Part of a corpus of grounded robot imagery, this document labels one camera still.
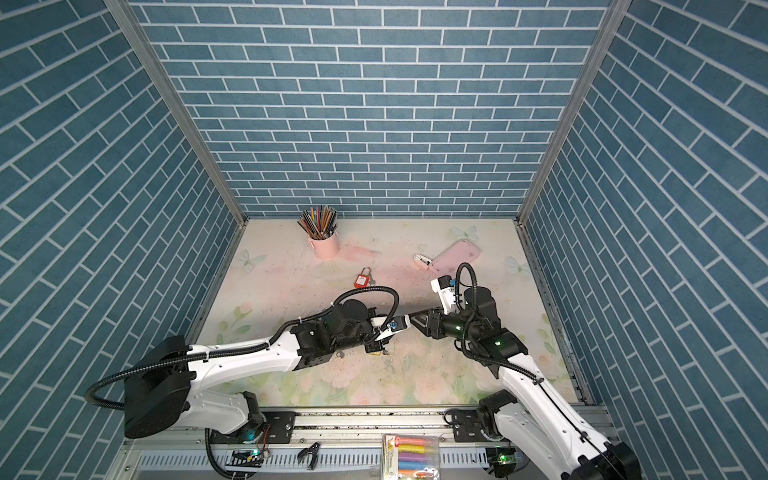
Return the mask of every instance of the table surface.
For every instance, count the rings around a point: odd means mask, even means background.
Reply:
[[[365,266],[377,285],[398,291],[398,314],[439,306],[432,277],[413,266],[413,255],[435,258],[468,239],[481,250],[472,266],[478,284],[491,290],[502,325],[525,343],[555,388],[577,401],[512,220],[350,219],[339,221],[337,233],[339,255],[321,262],[294,220],[251,220],[197,342],[271,336],[282,322],[318,312],[350,290]],[[356,298],[382,314],[391,306],[386,293]],[[347,406],[476,403],[500,388],[487,368],[454,349],[452,339],[428,339],[411,328],[390,341],[386,355],[349,349],[321,366],[217,389],[254,392],[262,406]]]

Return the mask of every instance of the orange highlighter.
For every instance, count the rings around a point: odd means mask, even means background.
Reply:
[[[398,470],[398,478],[434,478],[434,474],[431,472],[424,472],[423,470]]]

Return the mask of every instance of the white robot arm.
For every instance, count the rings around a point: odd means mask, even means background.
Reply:
[[[457,283],[467,269],[472,287]],[[506,390],[483,399],[478,419],[488,439],[506,438],[520,448],[549,480],[635,480],[637,457],[624,443],[612,445],[563,399],[542,375],[525,345],[501,327],[490,290],[477,286],[467,263],[456,279],[432,281],[441,307],[409,315],[409,322],[435,339],[452,337],[465,356],[491,369]]]
[[[350,296],[381,291],[394,299],[386,316],[377,316]],[[84,397],[96,406],[125,411],[129,439],[161,432],[171,426],[215,429],[235,438],[258,438],[265,428],[256,396],[226,395],[211,387],[266,372],[289,372],[328,362],[338,350],[365,346],[369,353],[384,350],[391,337],[408,328],[406,316],[395,316],[399,296],[387,286],[350,290],[331,307],[305,319],[284,323],[269,339],[227,345],[187,346],[181,336],[170,337],[131,369],[92,385]],[[98,390],[125,380],[125,402],[96,396]]]

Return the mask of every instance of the blue brick wallpaper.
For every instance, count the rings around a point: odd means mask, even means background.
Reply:
[[[256,3],[131,2],[251,217],[511,217],[609,0]]]
[[[648,478],[768,478],[767,25],[634,0],[528,225]]]
[[[187,331],[235,226],[101,0],[0,12],[0,478],[103,478],[84,389]]]

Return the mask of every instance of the pencil holder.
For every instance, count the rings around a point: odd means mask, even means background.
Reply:
[[[325,240],[307,239],[315,252],[315,257],[320,260],[331,260],[339,254],[339,236],[334,233]]]

